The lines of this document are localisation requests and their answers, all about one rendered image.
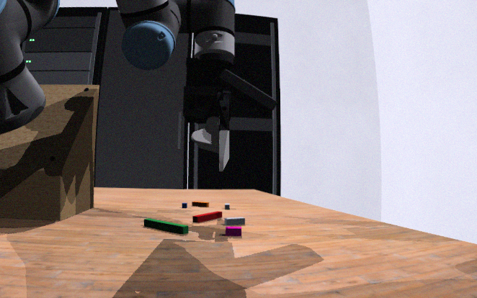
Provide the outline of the orange rod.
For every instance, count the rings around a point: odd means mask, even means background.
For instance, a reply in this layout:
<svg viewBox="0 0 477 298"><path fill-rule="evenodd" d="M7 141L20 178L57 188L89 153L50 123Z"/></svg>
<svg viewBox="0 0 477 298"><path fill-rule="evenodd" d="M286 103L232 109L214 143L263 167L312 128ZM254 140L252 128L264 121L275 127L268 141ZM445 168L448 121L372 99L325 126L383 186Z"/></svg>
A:
<svg viewBox="0 0 477 298"><path fill-rule="evenodd" d="M209 207L209 202L192 202L195 207Z"/></svg>

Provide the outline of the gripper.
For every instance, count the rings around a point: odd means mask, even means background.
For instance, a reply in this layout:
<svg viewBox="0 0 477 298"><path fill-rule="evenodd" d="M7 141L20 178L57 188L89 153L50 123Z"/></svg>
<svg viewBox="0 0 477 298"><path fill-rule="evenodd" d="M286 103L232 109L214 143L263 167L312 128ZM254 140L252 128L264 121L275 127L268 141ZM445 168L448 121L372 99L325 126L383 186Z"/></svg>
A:
<svg viewBox="0 0 477 298"><path fill-rule="evenodd" d="M188 123L206 124L204 129L192 133L192 141L199 148L219 154L219 173L222 173L229 160L232 88L218 77L223 68L228 71L233 68L233 58L223 53L204 53L187 58L186 66L183 117Z"/></svg>

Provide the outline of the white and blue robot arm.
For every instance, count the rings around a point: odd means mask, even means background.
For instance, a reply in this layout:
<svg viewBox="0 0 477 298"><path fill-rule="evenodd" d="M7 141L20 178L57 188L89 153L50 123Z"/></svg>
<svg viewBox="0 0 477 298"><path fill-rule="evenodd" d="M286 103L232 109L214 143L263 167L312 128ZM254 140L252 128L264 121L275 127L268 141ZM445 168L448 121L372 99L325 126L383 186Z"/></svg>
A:
<svg viewBox="0 0 477 298"><path fill-rule="evenodd" d="M195 33L195 58L223 53L234 59L234 0L115 1L126 30L122 52L136 68L162 67L174 52L178 33ZM46 27L59 6L60 0L0 0L0 133L28 124L45 108L44 92L28 71L19 45ZM232 88L232 96L264 116L277 105L227 69L218 80Z"/></svg>

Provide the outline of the green rod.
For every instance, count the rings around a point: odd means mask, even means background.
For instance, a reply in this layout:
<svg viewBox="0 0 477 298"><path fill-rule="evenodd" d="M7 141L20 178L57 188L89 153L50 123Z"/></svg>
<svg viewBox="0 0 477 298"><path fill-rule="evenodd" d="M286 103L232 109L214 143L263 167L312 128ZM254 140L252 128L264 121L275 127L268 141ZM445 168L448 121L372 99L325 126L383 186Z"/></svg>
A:
<svg viewBox="0 0 477 298"><path fill-rule="evenodd" d="M175 232L179 234L189 233L188 225L180 225L172 222L164 222L161 220L154 219L144 219L144 226L152 227L160 230L165 230L169 232Z"/></svg>

